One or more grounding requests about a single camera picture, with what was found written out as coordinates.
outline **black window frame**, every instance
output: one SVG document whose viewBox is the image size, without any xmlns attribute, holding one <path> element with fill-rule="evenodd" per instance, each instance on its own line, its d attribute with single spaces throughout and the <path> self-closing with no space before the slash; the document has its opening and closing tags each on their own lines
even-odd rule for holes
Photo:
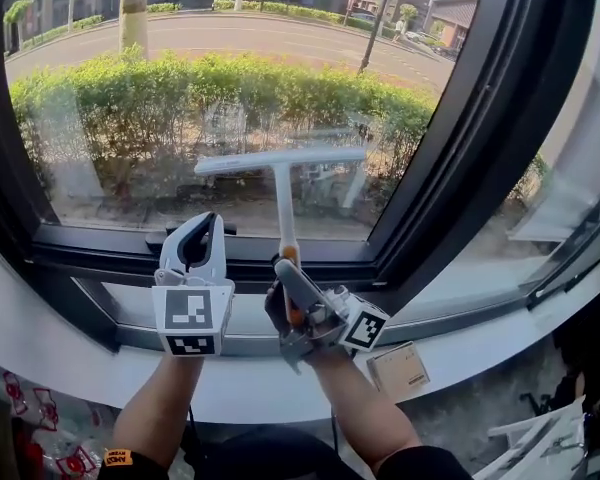
<svg viewBox="0 0 600 480">
<path fill-rule="evenodd" d="M 391 315 L 411 301 L 489 220 L 538 151 L 580 66 L 594 7 L 595 0 L 479 0 L 420 147 L 368 240 L 301 240 L 307 273 L 321 286 L 345 284 Z M 0 0 L 0 38 L 3 10 Z M 75 308 L 38 289 L 109 348 L 129 343 L 129 336 L 133 344 L 156 345 L 154 330 L 115 322 L 112 327 L 116 302 L 99 288 L 104 281 L 153 284 L 158 256 L 147 248 L 146 232 L 59 224 L 24 149 L 0 51 L 0 252 L 36 289 L 44 279 L 62 279 L 73 295 L 104 313 L 103 319 L 94 317 L 94 327 L 85 322 L 89 317 L 73 315 Z M 237 293 L 266 291 L 277 249 L 275 238 L 227 237 L 228 276 Z M 576 258 L 574 253 L 567 260 Z M 547 278 L 436 322 L 398 326 L 384 342 L 431 336 L 528 307 L 542 282 Z"/>
</svg>

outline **window squeegee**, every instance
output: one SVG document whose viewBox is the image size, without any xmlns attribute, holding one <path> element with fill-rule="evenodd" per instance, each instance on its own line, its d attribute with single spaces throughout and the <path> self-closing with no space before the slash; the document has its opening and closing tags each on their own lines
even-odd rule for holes
<svg viewBox="0 0 600 480">
<path fill-rule="evenodd" d="M 194 172 L 201 176 L 230 172 L 250 171 L 254 169 L 273 169 L 276 184 L 276 200 L 278 205 L 278 222 L 280 226 L 280 247 L 278 253 L 300 269 L 300 249 L 296 240 L 293 201 L 291 196 L 291 166 L 300 164 L 359 162 L 366 157 L 362 147 L 346 148 L 306 148 L 263 153 L 247 153 L 201 158 Z M 357 190 L 361 185 L 355 183 Z M 304 313 L 295 307 L 285 288 L 285 305 L 287 320 L 292 327 L 300 327 L 304 321 Z"/>
</svg>

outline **black sleeve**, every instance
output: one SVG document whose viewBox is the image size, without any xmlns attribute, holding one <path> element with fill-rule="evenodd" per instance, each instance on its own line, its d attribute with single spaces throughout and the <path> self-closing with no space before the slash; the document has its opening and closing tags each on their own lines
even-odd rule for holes
<svg viewBox="0 0 600 480">
<path fill-rule="evenodd" d="M 471 480 L 451 452 L 434 446 L 400 450 L 380 466 L 378 480 Z"/>
<path fill-rule="evenodd" d="M 151 459 L 129 450 L 109 450 L 102 461 L 98 480 L 147 478 L 169 480 L 167 470 Z"/>
</svg>

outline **forearm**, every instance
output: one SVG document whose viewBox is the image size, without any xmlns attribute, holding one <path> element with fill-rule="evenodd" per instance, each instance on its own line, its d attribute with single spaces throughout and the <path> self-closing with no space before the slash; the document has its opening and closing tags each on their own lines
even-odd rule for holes
<svg viewBox="0 0 600 480">
<path fill-rule="evenodd" d="M 118 416 L 113 446 L 140 453 L 168 468 L 180 445 L 203 361 L 165 354 Z"/>
<path fill-rule="evenodd" d="M 351 447 L 377 473 L 398 450 L 419 446 L 409 418 L 343 352 L 311 361 Z"/>
</svg>

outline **asphalt road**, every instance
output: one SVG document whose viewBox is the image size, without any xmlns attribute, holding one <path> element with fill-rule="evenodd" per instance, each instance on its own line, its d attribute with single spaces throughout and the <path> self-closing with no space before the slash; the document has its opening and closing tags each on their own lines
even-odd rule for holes
<svg viewBox="0 0 600 480">
<path fill-rule="evenodd" d="M 327 63 L 357 69 L 367 43 L 367 37 L 338 27 L 270 17 L 199 14 L 149 21 L 150 57 L 158 57 L 166 49 L 189 56 L 211 51 L 254 52 L 314 67 Z M 6 63 L 7 77 L 11 83 L 36 67 L 79 64 L 117 47 L 117 26 L 104 26 L 15 56 Z M 398 85 L 424 86 L 439 94 L 453 63 L 420 45 L 400 48 L 378 41 L 368 69 Z"/>
</svg>

